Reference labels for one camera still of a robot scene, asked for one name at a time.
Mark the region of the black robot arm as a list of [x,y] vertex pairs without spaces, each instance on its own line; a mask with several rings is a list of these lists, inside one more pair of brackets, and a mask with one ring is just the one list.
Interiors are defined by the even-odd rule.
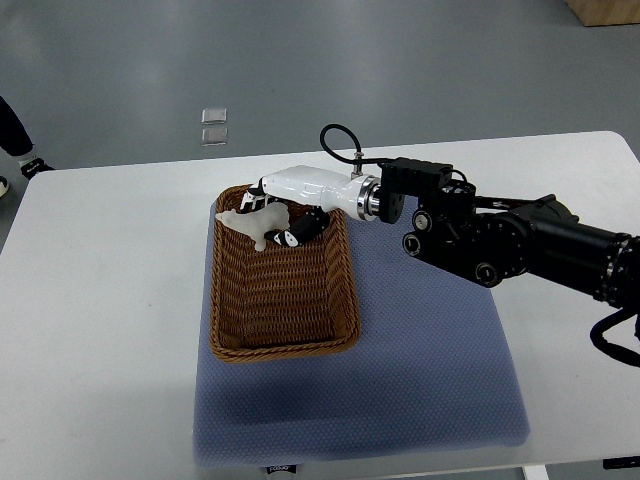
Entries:
[[614,307],[590,331],[593,346],[636,367],[639,354],[605,334],[639,317],[639,239],[584,225],[554,195],[538,199],[480,196],[450,164],[376,158],[381,176],[365,181],[360,218],[393,224],[404,201],[417,200],[402,238],[409,258],[492,288],[530,273]]

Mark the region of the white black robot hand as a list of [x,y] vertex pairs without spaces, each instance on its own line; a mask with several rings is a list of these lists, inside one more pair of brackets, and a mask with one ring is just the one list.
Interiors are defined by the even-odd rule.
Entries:
[[281,246],[298,247],[330,225],[329,213],[340,210],[362,221],[379,215],[381,180],[364,173],[348,176],[310,166],[294,166],[266,175],[251,185],[241,201],[248,213],[273,202],[294,202],[310,209],[285,230],[271,230],[265,239]]

